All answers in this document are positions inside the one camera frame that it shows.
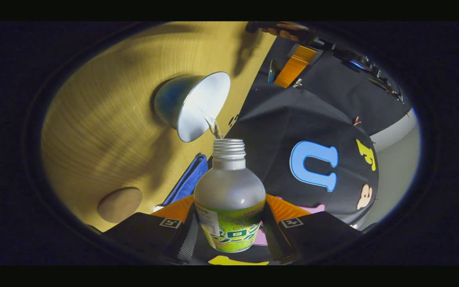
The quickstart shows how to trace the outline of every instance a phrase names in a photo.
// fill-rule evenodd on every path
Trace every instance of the hand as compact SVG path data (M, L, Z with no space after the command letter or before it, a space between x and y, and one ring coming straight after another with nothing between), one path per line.
M277 27L279 28L283 28L283 29L292 29L292 30L308 30L309 28L308 27L305 27L305 26L301 26L299 24L295 24L293 22L281 22L280 24L277 24ZM299 42L299 38L297 36L294 36L294 35L290 35L290 33L286 30L281 30L281 31L277 31L276 29L274 28L268 28L268 29L263 29L262 28L262 31L264 31L265 33L270 33L274 36L281 36L281 38L285 38L285 39L290 39L290 40L293 40L293 41L296 41L296 42Z

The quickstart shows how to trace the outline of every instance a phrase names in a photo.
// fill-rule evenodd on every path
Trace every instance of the green label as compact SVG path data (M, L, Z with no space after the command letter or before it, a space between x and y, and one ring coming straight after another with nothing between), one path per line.
M219 251L236 253L253 245L265 201L244 209L210 209L196 204L200 223L210 245Z

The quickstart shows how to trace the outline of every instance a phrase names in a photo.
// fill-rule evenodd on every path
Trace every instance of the white wall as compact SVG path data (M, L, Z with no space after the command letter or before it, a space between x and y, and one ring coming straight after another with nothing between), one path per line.
M404 138L377 152L380 172L378 200L373 204L360 230L378 222L401 200L414 178L420 146L419 125L415 124Z

